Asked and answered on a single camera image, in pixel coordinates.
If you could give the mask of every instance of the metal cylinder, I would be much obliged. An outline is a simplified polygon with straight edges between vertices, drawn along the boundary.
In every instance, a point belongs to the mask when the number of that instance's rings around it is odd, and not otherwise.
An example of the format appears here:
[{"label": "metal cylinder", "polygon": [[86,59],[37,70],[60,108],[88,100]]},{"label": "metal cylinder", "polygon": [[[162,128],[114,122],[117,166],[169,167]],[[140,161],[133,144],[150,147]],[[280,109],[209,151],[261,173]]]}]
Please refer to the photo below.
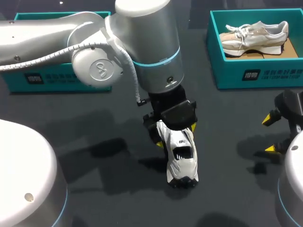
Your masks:
[{"label": "metal cylinder", "polygon": [[[117,13],[111,16],[110,25],[134,61],[140,86],[149,93],[172,90],[184,77],[172,2],[121,2],[116,1]],[[138,10],[129,13],[126,7]]]},{"label": "metal cylinder", "polygon": [[303,133],[292,141],[276,187],[276,215],[283,227],[303,226]]},{"label": "metal cylinder", "polygon": [[0,226],[70,227],[67,183],[50,144],[3,120],[0,135]]}]

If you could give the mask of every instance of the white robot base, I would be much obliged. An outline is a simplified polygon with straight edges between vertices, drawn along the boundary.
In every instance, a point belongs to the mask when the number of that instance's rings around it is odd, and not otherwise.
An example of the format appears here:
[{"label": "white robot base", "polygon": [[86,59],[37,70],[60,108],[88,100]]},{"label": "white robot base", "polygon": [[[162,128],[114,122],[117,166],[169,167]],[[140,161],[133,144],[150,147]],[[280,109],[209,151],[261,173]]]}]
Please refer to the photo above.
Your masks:
[{"label": "white robot base", "polygon": [[67,183],[38,132],[0,120],[0,183],[1,227],[71,226]]},{"label": "white robot base", "polygon": [[303,227],[303,132],[290,144],[277,183],[276,215],[283,227]]}]

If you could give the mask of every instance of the shoe box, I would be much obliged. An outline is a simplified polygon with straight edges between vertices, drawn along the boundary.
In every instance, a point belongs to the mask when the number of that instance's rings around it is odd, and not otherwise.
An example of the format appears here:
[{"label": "shoe box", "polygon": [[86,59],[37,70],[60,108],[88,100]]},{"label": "shoe box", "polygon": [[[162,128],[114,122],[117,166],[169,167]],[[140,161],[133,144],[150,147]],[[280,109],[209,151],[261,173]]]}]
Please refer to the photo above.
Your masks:
[{"label": "shoe box", "polygon": [[[289,37],[281,55],[247,52],[226,57],[219,34],[226,25],[279,24],[287,21]],[[303,87],[303,10],[249,9],[211,11],[206,46],[218,89]]]},{"label": "shoe box", "polygon": [[[15,20],[38,20],[66,17],[77,12],[17,13]],[[96,12],[105,18],[110,12]],[[28,70],[6,71],[2,77],[11,93],[28,92],[109,92],[111,87],[94,88],[81,83],[71,63]]]}]

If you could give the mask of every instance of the dark gray surface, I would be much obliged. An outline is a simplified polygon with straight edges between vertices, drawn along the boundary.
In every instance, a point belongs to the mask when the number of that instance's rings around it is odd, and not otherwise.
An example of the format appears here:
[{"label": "dark gray surface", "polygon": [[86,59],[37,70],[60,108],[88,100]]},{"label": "dark gray surface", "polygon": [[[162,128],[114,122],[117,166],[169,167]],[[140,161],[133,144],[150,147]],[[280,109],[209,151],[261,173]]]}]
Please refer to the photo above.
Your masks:
[{"label": "dark gray surface", "polygon": [[[52,144],[70,186],[73,227],[277,227],[274,193],[281,165],[256,152],[288,133],[286,121],[270,128],[261,125],[282,90],[217,90],[201,28],[207,25],[209,9],[225,9],[226,4],[174,2],[184,87],[198,105],[200,182],[195,189],[167,186],[164,155],[142,126],[151,107],[136,106],[131,77],[122,78],[110,94],[23,96],[9,95],[0,80],[0,118],[31,127]],[[272,2],[279,7],[281,0],[253,2],[255,8]],[[251,1],[227,3],[240,9],[249,8]],[[296,7],[299,1],[288,4]],[[99,11],[113,5],[112,0],[67,0],[63,5],[12,0],[1,1],[0,11],[13,18],[16,11]]]}]

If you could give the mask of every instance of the white sneaker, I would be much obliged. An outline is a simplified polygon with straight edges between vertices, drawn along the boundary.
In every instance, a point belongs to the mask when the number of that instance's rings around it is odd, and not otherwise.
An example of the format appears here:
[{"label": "white sneaker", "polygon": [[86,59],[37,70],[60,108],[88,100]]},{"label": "white sneaker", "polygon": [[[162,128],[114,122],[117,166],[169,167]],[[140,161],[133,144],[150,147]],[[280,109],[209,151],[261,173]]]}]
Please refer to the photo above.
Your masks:
[{"label": "white sneaker", "polygon": [[230,31],[220,34],[224,53],[231,56],[241,56],[248,50],[266,54],[281,54],[288,36],[288,23],[265,25],[261,21],[253,25],[231,27]]},{"label": "white sneaker", "polygon": [[157,122],[158,133],[167,150],[167,182],[172,186],[194,187],[198,181],[197,152],[192,131],[170,130],[163,121]]}]

